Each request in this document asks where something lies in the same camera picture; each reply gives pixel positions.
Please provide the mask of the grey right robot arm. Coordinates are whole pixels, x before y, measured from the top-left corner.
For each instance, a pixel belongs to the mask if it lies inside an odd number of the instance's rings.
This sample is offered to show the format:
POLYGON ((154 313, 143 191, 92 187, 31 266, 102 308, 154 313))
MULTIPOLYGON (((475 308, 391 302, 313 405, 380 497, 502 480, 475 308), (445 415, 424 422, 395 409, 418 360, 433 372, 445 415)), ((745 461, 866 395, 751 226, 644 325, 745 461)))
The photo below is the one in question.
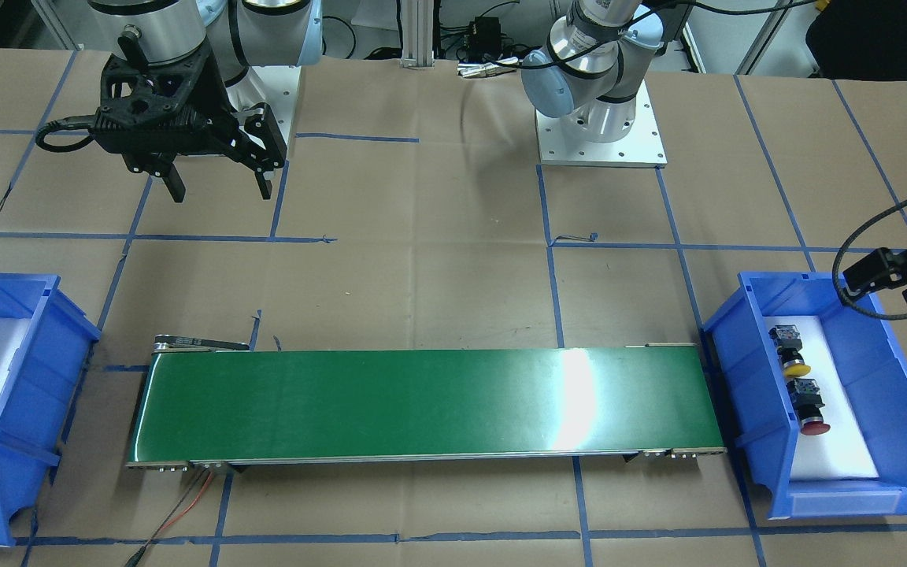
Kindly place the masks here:
POLYGON ((91 1, 110 40, 100 104, 87 132, 130 172, 158 177, 176 203, 179 157, 249 169, 262 198, 287 161, 287 133, 259 67, 303 67, 323 53, 317 1, 91 1))

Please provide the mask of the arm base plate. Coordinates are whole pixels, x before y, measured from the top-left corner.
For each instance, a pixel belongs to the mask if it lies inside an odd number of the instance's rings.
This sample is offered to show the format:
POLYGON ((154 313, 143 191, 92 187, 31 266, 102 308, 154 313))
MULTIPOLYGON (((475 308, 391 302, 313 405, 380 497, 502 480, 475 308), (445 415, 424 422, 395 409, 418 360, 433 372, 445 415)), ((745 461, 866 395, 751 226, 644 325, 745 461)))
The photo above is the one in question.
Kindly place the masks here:
POLYGON ((289 144, 293 140, 298 114, 303 67, 249 67, 247 72, 226 83, 229 101, 238 111, 267 103, 289 144))
POLYGON ((534 112, 541 164, 663 168, 665 141, 657 125, 646 82, 633 100, 594 100, 565 117, 534 112))

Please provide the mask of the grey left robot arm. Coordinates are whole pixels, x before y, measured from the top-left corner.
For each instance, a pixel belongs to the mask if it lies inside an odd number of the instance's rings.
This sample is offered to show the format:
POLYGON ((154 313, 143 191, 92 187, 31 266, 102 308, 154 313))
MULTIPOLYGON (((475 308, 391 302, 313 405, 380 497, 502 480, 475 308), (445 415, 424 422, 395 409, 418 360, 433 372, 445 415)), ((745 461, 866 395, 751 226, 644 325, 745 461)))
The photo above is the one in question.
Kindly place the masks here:
MULTIPOLYGON (((665 42, 658 8, 638 1, 575 1, 516 69, 536 112, 541 158, 551 164, 656 166, 665 163, 644 86, 652 57, 665 42)), ((907 198, 854 229, 832 266, 836 297, 860 306, 868 295, 900 288, 907 304, 907 249, 874 249, 849 268, 842 259, 875 223, 907 207, 907 198)), ((900 313, 899 320, 907 320, 900 313)))

